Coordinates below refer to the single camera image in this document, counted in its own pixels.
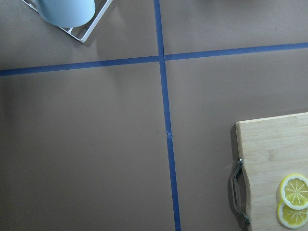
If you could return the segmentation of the blue cup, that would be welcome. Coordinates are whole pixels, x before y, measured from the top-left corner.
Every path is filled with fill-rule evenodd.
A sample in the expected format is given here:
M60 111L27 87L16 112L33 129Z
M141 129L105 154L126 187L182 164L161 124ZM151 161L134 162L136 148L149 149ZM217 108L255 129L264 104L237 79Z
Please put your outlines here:
M58 27L78 27L89 22L95 14L93 0L37 0L39 15Z

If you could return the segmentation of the lemon slice lower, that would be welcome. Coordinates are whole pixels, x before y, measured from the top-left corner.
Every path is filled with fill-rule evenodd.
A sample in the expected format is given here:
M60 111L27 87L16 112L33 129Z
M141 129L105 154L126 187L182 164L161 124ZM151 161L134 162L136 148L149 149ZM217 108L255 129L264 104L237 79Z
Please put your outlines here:
M299 229L308 223L308 209L292 209L281 200L277 207L277 217L285 227Z

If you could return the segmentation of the wooden cutting board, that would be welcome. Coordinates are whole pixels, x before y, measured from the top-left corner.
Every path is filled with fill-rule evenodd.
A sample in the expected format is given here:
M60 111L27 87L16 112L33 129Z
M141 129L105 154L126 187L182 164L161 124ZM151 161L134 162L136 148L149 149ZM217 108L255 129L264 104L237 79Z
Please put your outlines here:
M286 231L277 218L280 183L308 175L307 113L235 124L239 157L232 174L233 203L249 231Z

